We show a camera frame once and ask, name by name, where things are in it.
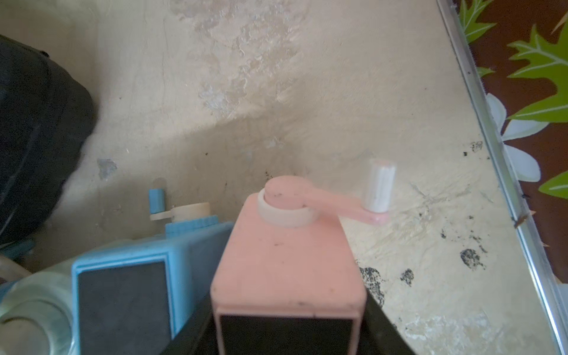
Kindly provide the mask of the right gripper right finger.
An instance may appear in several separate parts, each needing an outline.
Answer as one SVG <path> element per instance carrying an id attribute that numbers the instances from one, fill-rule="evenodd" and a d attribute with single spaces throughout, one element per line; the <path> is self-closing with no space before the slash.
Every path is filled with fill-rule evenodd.
<path id="1" fill-rule="evenodd" d="M 415 355 L 368 289 L 359 333 L 359 355 Z"/>

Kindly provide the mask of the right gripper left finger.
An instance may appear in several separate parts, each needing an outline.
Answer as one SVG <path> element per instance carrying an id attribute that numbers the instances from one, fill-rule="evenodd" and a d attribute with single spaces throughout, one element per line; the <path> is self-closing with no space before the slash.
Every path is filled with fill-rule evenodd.
<path id="1" fill-rule="evenodd" d="M 208 294 L 161 355 L 215 355 L 215 323 Z"/>

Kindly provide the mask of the green pencil sharpener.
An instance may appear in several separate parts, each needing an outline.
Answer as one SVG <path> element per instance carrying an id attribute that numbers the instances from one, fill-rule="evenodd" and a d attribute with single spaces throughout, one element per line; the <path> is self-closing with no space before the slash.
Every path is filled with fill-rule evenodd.
<path id="1" fill-rule="evenodd" d="M 48 341 L 49 354 L 79 354 L 72 265 L 75 257 L 15 282 L 1 299 L 1 324 L 31 322 Z"/>

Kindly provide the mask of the black hard case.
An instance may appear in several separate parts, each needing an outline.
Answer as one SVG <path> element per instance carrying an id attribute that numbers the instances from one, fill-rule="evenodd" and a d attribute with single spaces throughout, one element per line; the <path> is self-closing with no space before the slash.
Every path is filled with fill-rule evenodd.
<path id="1" fill-rule="evenodd" d="M 1 243 L 48 219 L 95 125 L 93 99 L 68 71 L 1 37 Z"/>

